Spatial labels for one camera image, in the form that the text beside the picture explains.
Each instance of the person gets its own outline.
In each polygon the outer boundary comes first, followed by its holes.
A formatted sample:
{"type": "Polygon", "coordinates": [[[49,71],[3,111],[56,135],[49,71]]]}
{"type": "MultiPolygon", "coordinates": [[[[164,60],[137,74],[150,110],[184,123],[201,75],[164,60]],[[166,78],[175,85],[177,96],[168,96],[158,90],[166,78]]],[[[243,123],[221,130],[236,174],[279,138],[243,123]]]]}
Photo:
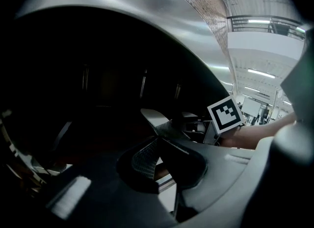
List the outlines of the person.
{"type": "Polygon", "coordinates": [[[222,133],[220,146],[254,150],[258,142],[268,136],[274,136],[283,126],[296,121],[295,113],[290,113],[273,123],[257,126],[243,126],[222,133]]]}

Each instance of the qr-like tag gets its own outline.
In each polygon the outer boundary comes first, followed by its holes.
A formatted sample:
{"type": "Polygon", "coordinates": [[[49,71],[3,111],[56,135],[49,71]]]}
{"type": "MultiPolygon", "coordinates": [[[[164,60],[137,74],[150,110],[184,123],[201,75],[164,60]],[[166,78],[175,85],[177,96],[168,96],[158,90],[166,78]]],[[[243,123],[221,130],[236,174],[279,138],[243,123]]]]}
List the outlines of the qr-like tag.
{"type": "Polygon", "coordinates": [[[240,108],[233,96],[208,106],[208,110],[218,134],[244,123],[240,108]]]}

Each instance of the shiny metal surface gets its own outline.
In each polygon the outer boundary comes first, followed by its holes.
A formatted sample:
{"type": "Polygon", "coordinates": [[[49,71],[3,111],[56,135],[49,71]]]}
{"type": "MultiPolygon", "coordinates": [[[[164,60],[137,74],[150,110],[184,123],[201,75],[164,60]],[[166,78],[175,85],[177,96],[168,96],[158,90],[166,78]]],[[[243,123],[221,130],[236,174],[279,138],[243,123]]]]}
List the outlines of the shiny metal surface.
{"type": "MultiPolygon", "coordinates": [[[[140,17],[173,35],[204,61],[219,80],[235,82],[215,36],[197,11],[185,0],[27,0],[17,16],[61,5],[118,9],[140,17]]],[[[232,89],[230,85],[223,85],[227,90],[232,89]]]]}

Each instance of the white ceiling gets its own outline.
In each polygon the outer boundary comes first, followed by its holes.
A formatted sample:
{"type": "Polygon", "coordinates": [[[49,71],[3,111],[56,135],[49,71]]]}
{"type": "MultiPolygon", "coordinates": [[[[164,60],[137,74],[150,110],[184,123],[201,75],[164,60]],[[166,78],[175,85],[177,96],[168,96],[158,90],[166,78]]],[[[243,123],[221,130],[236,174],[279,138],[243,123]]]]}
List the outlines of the white ceiling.
{"type": "MultiPolygon", "coordinates": [[[[291,0],[224,0],[230,16],[235,15],[271,15],[280,16],[299,22],[303,22],[297,9],[291,0]]],[[[276,89],[280,88],[280,84],[290,73],[297,61],[293,63],[288,60],[274,60],[267,58],[267,55],[255,55],[249,53],[238,56],[230,51],[230,56],[236,74],[236,82],[239,94],[245,94],[256,98],[260,101],[273,104],[276,89]],[[261,72],[275,75],[276,78],[249,73],[248,69],[256,69],[261,72]],[[251,87],[260,90],[260,93],[246,89],[251,87]]],[[[292,107],[283,101],[288,98],[283,95],[281,99],[277,99],[276,105],[280,106],[287,112],[292,111],[292,107]]]]}

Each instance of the railing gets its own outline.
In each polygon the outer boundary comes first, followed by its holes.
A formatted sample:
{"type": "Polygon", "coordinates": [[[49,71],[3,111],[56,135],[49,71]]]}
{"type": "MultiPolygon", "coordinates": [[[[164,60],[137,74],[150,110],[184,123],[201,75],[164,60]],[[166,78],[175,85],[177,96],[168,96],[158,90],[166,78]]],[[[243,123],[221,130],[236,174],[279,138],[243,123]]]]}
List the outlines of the railing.
{"type": "Polygon", "coordinates": [[[305,31],[301,23],[295,20],[267,15],[239,15],[227,17],[232,32],[257,31],[280,34],[301,41],[305,39],[305,31]]]}

